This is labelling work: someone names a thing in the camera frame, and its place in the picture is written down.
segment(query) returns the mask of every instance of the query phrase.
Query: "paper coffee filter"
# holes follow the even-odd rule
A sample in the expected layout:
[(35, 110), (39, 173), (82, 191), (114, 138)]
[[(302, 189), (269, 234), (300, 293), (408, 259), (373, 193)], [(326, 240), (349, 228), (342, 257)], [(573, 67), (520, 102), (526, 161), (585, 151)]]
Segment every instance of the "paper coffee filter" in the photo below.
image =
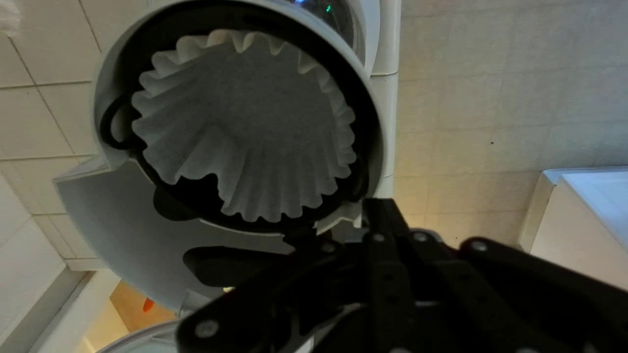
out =
[(224, 214), (279, 222), (318, 208), (349, 177), (353, 110), (298, 48), (218, 30), (181, 38), (151, 63), (132, 99), (134, 132), (165, 183), (216, 175)]

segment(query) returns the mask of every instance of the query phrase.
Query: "coffee filter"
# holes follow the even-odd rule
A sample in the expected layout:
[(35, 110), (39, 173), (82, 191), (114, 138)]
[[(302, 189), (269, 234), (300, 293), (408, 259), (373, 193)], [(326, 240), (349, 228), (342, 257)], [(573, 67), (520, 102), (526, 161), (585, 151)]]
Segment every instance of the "coffee filter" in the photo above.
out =
[(318, 208), (351, 175), (353, 110), (298, 48), (216, 30), (181, 38), (151, 63), (132, 128), (167, 185), (216, 175), (224, 214), (279, 222)]

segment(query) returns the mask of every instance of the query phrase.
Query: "white paper filter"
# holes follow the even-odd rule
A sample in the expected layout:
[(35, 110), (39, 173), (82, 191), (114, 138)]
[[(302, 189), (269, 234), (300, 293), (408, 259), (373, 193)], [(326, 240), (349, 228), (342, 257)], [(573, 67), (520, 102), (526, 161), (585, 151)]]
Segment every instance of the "white paper filter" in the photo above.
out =
[(218, 30), (181, 38), (153, 67), (134, 95), (134, 132), (165, 183), (216, 175), (224, 214), (279, 222), (318, 208), (349, 177), (353, 110), (294, 46)]

